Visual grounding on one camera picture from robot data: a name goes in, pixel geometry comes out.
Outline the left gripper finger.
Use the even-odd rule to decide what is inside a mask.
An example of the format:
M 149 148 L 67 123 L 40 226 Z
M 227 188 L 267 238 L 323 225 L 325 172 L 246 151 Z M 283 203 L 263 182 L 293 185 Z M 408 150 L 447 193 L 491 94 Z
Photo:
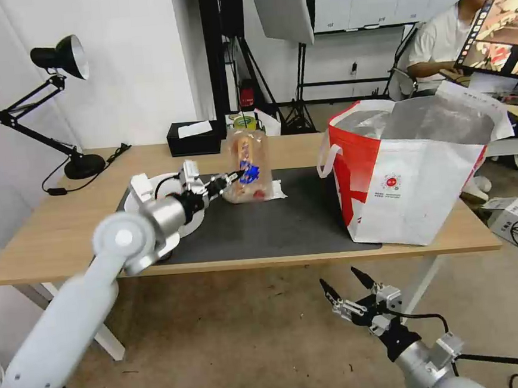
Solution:
M 207 200 L 208 202 L 212 202 L 215 199 L 221 197 L 223 193 L 236 181 L 238 177 L 235 178 L 221 178 L 221 179 L 211 179 L 207 184 Z
M 221 188 L 221 187 L 229 187 L 237 180 L 243 177 L 245 174 L 245 170 L 236 170 L 235 172 L 230 173 L 220 173 L 216 175 L 212 175 L 207 179 L 203 180 L 203 185 L 205 188 Z

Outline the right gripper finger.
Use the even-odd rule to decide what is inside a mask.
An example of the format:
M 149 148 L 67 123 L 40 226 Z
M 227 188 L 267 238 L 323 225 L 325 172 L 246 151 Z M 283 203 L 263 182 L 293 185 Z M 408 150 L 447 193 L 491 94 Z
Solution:
M 332 306 L 332 312 L 354 325 L 368 325 L 368 311 L 363 305 L 357 304 L 348 299 L 343 299 L 338 292 L 324 279 L 320 278 L 319 283 L 324 291 L 325 298 Z
M 377 293 L 383 287 L 383 284 L 375 282 L 370 275 L 357 267 L 351 266 L 350 270 L 356 276 L 358 281 L 360 281 L 360 283 L 370 292 L 370 294 L 376 297 Z

